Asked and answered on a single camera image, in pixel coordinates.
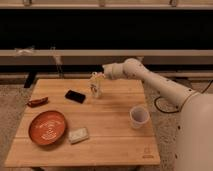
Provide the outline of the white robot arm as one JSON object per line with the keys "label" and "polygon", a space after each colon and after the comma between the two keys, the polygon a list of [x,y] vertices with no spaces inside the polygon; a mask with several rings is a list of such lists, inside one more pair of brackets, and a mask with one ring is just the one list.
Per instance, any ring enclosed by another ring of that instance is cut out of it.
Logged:
{"label": "white robot arm", "polygon": [[103,65],[93,72],[91,85],[102,79],[141,80],[170,101],[180,113],[174,171],[213,171],[213,94],[200,93],[148,70],[139,60]]}

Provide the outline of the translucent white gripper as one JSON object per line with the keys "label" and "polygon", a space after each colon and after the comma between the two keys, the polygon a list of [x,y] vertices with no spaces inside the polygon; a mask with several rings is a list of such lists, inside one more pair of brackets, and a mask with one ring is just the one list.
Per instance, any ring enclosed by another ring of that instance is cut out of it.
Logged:
{"label": "translucent white gripper", "polygon": [[90,78],[90,89],[94,98],[101,97],[101,81],[105,78],[102,72],[93,72]]}

